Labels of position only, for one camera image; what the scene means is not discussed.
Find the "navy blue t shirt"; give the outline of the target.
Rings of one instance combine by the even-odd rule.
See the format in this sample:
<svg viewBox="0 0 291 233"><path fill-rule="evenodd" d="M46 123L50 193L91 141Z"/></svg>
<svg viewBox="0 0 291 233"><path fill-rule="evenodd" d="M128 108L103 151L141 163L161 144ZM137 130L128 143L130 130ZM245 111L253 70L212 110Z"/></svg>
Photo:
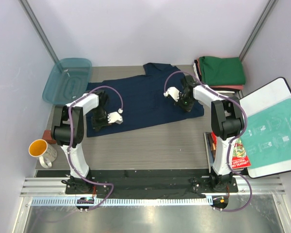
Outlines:
<svg viewBox="0 0 291 233"><path fill-rule="evenodd" d="M112 124L99 130L93 129L92 113L86 115L87 137L103 136L132 131L156 125L202 117L204 107L196 102L190 112L175 106L172 99L165 98L164 89L174 86L182 89L181 78L176 66L170 64L147 63L143 66L144 75L117 80L89 83L87 91L103 86L109 96L107 112L114 112L123 106L123 123Z"/></svg>

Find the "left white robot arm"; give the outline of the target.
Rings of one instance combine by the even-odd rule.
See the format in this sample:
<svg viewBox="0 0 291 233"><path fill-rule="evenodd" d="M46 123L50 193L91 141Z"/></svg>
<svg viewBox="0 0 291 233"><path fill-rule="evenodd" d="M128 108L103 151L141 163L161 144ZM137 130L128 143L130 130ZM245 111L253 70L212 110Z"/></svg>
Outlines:
<svg viewBox="0 0 291 233"><path fill-rule="evenodd" d="M66 193L90 193L94 189L91 170L85 160L82 141L84 138L84 117L91 113L90 126L99 131L109 126L111 115L106 112L105 105L109 100L105 90L98 89L83 94L79 99L66 104L55 105L51 136L64 151L70 174L66 185Z"/></svg>

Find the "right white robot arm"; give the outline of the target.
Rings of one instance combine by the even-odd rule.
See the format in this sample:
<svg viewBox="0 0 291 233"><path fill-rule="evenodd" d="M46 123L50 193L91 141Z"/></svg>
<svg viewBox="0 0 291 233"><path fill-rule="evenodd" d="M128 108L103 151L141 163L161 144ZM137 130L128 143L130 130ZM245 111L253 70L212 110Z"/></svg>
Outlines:
<svg viewBox="0 0 291 233"><path fill-rule="evenodd" d="M210 108L210 126L217 142L209 185L213 191L225 191L233 178L231 163L235 141L246 127L244 110L237 97L224 96L195 81L191 75L184 76L181 85L182 91L170 87L164 96L171 97L185 112L191 111L196 101Z"/></svg>

